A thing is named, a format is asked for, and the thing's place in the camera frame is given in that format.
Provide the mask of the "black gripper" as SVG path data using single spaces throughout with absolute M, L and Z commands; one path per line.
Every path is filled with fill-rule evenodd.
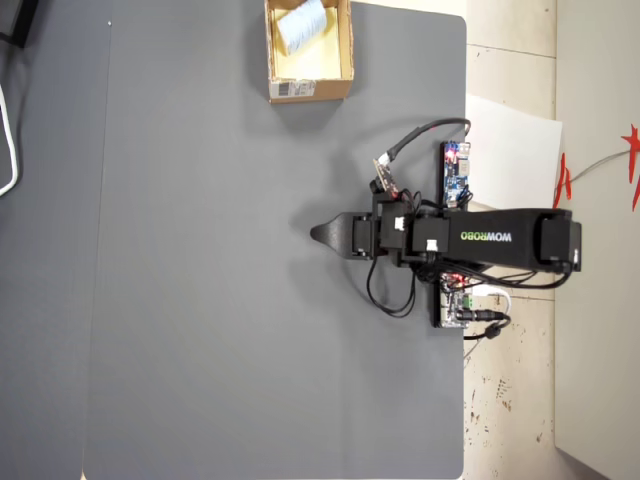
M 370 214 L 343 212 L 312 227 L 310 236 L 341 258 L 387 256 L 394 266 L 402 267 L 412 213 L 406 200 L 374 196 L 372 226 Z

